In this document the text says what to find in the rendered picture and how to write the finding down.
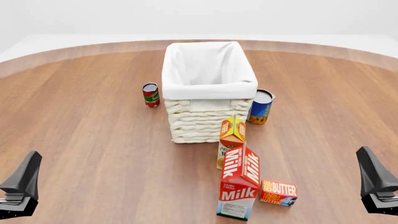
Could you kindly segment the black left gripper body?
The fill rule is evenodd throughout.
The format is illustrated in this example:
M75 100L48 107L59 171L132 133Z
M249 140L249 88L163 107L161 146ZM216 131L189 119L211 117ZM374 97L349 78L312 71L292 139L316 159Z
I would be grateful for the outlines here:
M0 219L32 216L38 205L38 191L9 193L0 198Z

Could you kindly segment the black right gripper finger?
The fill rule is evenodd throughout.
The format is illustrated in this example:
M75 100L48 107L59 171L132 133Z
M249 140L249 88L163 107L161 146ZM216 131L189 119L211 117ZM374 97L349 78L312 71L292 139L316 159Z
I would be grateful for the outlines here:
M361 174L361 197L398 191L398 179L379 162L369 147L358 149L356 156Z

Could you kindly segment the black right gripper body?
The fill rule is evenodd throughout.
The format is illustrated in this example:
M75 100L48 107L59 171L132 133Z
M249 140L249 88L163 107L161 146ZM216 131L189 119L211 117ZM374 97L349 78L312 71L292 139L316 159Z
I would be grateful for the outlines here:
M398 213L398 195L393 192L365 195L361 201L368 213Z

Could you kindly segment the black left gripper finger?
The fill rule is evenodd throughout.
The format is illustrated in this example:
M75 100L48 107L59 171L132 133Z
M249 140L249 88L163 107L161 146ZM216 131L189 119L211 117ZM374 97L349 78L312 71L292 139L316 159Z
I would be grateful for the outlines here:
M39 199L38 176L42 156L37 151L30 151L16 171L2 184L0 189L6 196L31 197Z

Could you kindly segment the orange butter box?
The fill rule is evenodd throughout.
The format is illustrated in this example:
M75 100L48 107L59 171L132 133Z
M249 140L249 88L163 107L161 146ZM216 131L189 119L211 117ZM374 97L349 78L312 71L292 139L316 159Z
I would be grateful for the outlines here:
M297 186L277 180L262 179L259 200L291 207L298 198Z

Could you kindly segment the white woven basket with liner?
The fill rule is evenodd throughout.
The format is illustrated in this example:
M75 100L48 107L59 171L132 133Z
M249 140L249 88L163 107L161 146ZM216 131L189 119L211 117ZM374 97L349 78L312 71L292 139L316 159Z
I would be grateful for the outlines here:
M170 44L162 96L174 143L217 142L221 123L246 119L258 81L238 42Z

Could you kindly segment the blue soup can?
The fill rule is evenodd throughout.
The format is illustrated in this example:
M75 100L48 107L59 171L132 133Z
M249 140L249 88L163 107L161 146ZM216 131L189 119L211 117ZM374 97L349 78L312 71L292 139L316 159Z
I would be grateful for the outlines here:
M264 124L275 100L275 95L264 89L258 89L249 110L247 121L252 124Z

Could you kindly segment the red milk carton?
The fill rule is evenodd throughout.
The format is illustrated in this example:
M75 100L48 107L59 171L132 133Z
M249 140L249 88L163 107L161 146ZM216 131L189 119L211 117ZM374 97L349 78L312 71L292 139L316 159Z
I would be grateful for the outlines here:
M216 214L248 221L260 185L259 156L246 145L226 151Z

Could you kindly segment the orange juice carton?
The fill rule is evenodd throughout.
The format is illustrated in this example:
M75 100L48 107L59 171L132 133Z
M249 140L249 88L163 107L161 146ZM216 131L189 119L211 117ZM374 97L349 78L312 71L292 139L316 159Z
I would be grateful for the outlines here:
M226 151L241 147L245 142L246 123L236 115L225 119L221 124L216 168L223 168Z

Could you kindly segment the red tomato sauce can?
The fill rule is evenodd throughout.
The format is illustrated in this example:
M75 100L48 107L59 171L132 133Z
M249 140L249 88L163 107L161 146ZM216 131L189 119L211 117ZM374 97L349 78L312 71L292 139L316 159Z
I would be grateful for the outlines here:
M156 83L146 83L142 87L146 106L155 108L160 105L159 90Z

